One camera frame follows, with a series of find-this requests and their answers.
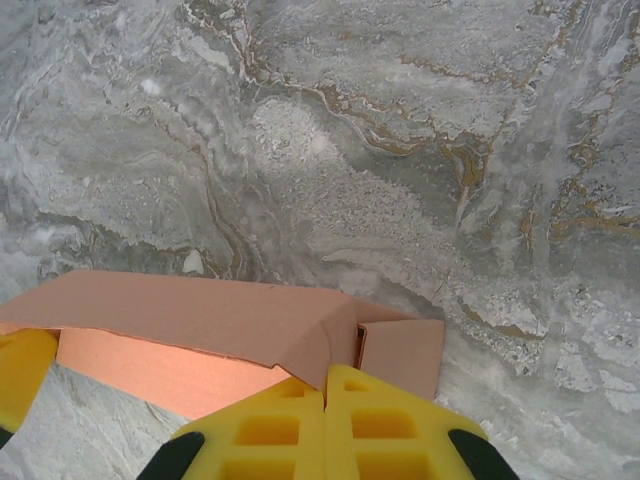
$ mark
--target square hole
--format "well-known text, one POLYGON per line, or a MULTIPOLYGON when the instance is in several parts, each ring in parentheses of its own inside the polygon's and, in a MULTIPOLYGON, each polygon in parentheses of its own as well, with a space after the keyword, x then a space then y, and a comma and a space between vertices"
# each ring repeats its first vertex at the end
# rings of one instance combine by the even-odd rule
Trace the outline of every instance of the square hole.
POLYGON ((360 480, 436 480, 422 453, 364 452, 357 461, 360 480))
POLYGON ((236 445, 297 445, 300 420, 292 415, 262 415, 240 424, 236 445))
POLYGON ((293 480, 293 460, 227 460, 218 480, 293 480))
POLYGON ((300 384, 288 385, 282 392, 284 398, 300 398, 304 397, 304 387, 300 384))
POLYGON ((353 438, 417 438, 413 418, 402 410, 359 409, 351 413, 353 438))

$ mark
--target yellow foam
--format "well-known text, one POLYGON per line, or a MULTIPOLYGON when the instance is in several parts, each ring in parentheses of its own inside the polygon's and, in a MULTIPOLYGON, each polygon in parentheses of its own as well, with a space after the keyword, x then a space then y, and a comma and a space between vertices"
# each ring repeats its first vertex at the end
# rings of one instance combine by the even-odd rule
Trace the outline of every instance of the yellow foam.
POLYGON ((473 421, 359 370, 330 367, 325 411, 328 479, 474 480, 448 438, 473 421))
POLYGON ((53 362, 57 340, 45 330, 0 335, 0 427, 15 433, 53 362))
POLYGON ((205 443, 183 480, 324 479, 323 410, 322 393, 291 377, 189 423, 172 438, 205 443))

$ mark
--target box side panel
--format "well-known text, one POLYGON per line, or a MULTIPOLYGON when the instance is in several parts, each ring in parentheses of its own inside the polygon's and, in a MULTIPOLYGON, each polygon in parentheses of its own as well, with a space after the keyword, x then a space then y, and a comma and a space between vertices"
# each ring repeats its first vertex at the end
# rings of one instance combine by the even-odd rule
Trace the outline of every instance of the box side panel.
POLYGON ((427 400, 436 394, 444 322, 400 320, 361 325, 365 337, 360 370, 427 400))
POLYGON ((190 419, 289 377, 278 367, 77 328, 61 332, 56 359, 71 370, 190 419))

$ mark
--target gray marble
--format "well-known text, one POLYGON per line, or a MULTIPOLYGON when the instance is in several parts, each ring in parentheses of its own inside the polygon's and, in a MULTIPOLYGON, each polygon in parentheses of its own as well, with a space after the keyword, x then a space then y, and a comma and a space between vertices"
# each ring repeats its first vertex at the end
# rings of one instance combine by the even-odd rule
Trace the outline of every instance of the gray marble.
MULTIPOLYGON (((640 477, 637 0, 0 2, 0 301, 76 268, 448 324, 523 479, 640 477)), ((130 479, 184 419, 62 368, 4 479, 130 479)))

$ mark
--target open cardboard box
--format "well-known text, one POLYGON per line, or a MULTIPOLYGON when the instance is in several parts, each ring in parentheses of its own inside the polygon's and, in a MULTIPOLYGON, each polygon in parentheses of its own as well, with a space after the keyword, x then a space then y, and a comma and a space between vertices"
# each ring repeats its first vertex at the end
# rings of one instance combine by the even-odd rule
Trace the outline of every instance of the open cardboard box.
POLYGON ((431 400, 444 323, 316 288, 77 270, 0 305, 0 333, 49 329, 56 361, 187 418, 290 375, 353 365, 431 400))

